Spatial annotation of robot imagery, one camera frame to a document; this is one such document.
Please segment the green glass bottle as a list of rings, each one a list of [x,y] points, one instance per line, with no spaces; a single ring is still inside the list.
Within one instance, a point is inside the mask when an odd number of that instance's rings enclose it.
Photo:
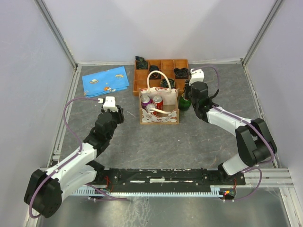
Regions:
[[[183,93],[178,101],[178,108],[181,111],[187,111],[191,106],[191,100],[185,98],[185,93]]]

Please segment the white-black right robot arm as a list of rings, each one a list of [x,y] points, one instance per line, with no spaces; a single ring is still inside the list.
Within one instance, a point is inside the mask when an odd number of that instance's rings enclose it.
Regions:
[[[217,173],[218,181],[228,185],[234,180],[234,175],[247,171],[252,167],[272,162],[277,153],[277,147],[266,122],[239,117],[224,110],[213,102],[218,92],[208,95],[208,85],[204,82],[185,83],[184,97],[191,101],[196,116],[209,124],[216,125],[236,138],[238,153],[220,164]]]

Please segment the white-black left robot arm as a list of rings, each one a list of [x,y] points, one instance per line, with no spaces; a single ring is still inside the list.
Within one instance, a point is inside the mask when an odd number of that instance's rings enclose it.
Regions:
[[[110,144],[117,126],[124,122],[121,106],[102,107],[95,126],[68,157],[45,171],[35,170],[29,180],[24,202],[32,218],[51,217],[62,202],[90,182],[101,184],[104,167],[94,161]]]

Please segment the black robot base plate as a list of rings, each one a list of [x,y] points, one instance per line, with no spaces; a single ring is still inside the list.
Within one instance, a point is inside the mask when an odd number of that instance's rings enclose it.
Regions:
[[[110,192],[209,192],[211,186],[242,186],[242,173],[229,176],[222,170],[198,169],[118,169],[97,172],[92,185]]]

